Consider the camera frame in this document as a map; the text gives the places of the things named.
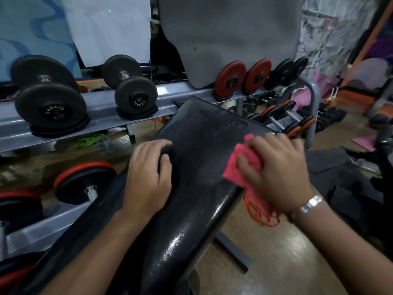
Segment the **weight bench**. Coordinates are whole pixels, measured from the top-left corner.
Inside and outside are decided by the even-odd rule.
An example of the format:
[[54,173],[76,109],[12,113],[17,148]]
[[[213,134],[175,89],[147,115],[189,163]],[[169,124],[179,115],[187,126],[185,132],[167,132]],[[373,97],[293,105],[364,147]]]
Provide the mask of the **weight bench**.
[[[157,133],[173,164],[165,207],[136,238],[107,294],[163,294],[188,276],[241,200],[242,189],[222,178],[230,154],[246,134],[267,127],[191,97]],[[11,294],[38,294],[94,239],[123,203],[121,172],[64,233]]]

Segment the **pink mat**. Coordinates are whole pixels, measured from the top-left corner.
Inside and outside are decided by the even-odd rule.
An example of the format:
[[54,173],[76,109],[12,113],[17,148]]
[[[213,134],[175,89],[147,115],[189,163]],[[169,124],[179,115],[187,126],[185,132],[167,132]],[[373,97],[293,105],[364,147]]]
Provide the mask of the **pink mat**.
[[358,144],[359,146],[363,147],[364,149],[373,152],[375,150],[375,139],[376,136],[368,136],[367,138],[354,138],[352,142]]

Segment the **silver bracelet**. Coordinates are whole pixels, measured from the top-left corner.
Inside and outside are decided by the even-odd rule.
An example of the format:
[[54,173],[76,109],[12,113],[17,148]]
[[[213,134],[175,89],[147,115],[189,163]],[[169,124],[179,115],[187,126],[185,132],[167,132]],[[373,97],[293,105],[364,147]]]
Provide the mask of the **silver bracelet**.
[[313,198],[311,198],[305,205],[300,207],[299,210],[291,213],[288,216],[288,220],[290,222],[293,222],[294,219],[296,219],[296,216],[298,213],[308,213],[312,208],[318,206],[319,203],[323,201],[323,198],[320,195],[316,195]]

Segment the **gray mat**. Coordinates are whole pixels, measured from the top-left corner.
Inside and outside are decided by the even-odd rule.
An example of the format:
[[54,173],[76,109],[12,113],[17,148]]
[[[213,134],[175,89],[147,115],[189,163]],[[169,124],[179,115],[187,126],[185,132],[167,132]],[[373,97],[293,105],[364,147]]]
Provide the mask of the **gray mat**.
[[194,88],[232,61],[294,59],[304,0],[158,0],[161,25]]

